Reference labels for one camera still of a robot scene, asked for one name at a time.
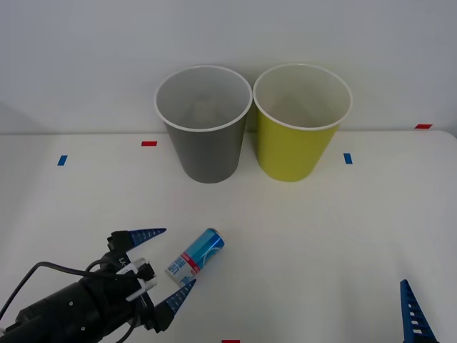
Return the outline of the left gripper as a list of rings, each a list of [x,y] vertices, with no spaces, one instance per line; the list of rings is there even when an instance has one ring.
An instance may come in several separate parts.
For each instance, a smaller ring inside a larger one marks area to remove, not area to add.
[[[159,333],[174,320],[196,280],[154,304],[148,290],[155,286],[155,271],[145,259],[132,262],[126,254],[164,232],[166,228],[112,232],[107,239],[109,252],[87,267],[87,271],[99,267],[90,277],[84,277],[84,289],[105,327],[118,328],[128,322]]]

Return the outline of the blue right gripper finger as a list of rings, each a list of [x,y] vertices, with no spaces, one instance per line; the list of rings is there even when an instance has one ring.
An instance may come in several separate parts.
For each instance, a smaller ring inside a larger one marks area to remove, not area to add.
[[[430,325],[406,279],[400,283],[403,342],[437,343]]]

